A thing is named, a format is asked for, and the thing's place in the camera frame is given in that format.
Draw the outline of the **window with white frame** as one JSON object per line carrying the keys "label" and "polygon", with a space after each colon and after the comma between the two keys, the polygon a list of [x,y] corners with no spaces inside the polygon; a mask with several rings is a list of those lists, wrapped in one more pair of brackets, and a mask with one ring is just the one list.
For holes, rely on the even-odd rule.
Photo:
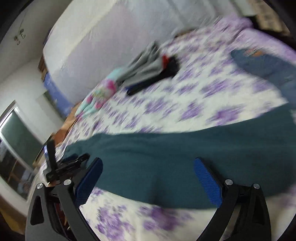
{"label": "window with white frame", "polygon": [[1,114],[1,178],[24,200],[35,177],[33,162],[42,147],[13,101]]}

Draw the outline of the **folded black garment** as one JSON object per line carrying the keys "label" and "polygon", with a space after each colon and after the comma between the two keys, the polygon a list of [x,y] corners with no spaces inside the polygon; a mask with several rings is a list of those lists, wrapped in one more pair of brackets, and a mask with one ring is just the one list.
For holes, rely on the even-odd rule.
{"label": "folded black garment", "polygon": [[177,58],[175,56],[167,57],[164,55],[162,56],[162,61],[163,66],[160,71],[144,74],[143,77],[138,77],[136,83],[126,85],[127,96],[133,96],[163,79],[175,77],[180,69]]}

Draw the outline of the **blue denim jeans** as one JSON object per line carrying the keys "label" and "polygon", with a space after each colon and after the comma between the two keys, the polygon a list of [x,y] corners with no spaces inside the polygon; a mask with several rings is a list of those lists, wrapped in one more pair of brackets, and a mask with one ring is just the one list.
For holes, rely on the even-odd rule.
{"label": "blue denim jeans", "polygon": [[295,66],[260,49],[239,49],[230,53],[245,72],[272,83],[295,110]]}

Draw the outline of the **dark teal fleece pants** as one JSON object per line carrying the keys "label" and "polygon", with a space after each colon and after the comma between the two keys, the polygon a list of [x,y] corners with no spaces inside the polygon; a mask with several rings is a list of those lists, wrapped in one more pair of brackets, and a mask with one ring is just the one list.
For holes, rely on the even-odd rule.
{"label": "dark teal fleece pants", "polygon": [[258,183],[266,197],[295,184],[295,123],[284,104],[251,120],[186,133],[98,133],[65,149],[64,157],[100,158],[96,186],[164,208],[212,204],[194,172],[197,157],[224,178]]}

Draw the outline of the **folded floral turquoise quilt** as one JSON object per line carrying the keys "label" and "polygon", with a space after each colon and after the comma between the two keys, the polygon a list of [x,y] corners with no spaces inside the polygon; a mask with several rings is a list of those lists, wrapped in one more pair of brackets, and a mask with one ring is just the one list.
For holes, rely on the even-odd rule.
{"label": "folded floral turquoise quilt", "polygon": [[98,83],[81,102],[76,110],[75,116],[82,118],[100,110],[118,91],[118,84],[116,81],[122,71],[123,68],[116,68],[104,80]]}

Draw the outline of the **beige brick pattern curtain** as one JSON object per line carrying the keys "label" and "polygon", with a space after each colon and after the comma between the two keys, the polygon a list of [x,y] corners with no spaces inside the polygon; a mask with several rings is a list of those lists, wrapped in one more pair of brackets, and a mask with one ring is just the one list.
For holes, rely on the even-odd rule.
{"label": "beige brick pattern curtain", "polygon": [[255,12],[256,20],[261,29],[278,33],[285,32],[287,30],[287,27],[278,14],[265,1],[249,0],[248,2]]}

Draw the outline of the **brown orange pillow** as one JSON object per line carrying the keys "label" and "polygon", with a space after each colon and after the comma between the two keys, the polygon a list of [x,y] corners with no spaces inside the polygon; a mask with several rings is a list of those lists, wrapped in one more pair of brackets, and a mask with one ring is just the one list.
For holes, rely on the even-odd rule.
{"label": "brown orange pillow", "polygon": [[81,104],[81,102],[77,103],[71,109],[71,112],[67,116],[65,122],[63,123],[63,125],[61,126],[61,128],[53,136],[54,142],[55,142],[55,146],[61,144],[65,140],[65,138],[69,134],[72,126],[77,121],[77,117],[75,116],[75,113],[76,113],[76,111],[77,111],[77,109],[78,109],[78,107],[79,107],[80,104]]}

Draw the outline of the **purple floral bedspread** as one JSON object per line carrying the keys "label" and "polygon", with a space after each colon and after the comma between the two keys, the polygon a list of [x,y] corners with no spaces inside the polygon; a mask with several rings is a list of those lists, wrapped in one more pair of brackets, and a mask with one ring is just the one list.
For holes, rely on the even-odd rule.
{"label": "purple floral bedspread", "polygon": [[[119,90],[95,113],[56,134],[57,158],[67,146],[97,133],[177,133],[256,118],[285,103],[265,80],[240,71],[233,49],[257,47],[289,61],[295,49],[251,27],[247,19],[223,18],[163,44],[181,69],[133,97]],[[95,188],[81,211],[101,240],[195,240],[213,209],[162,209]]]}

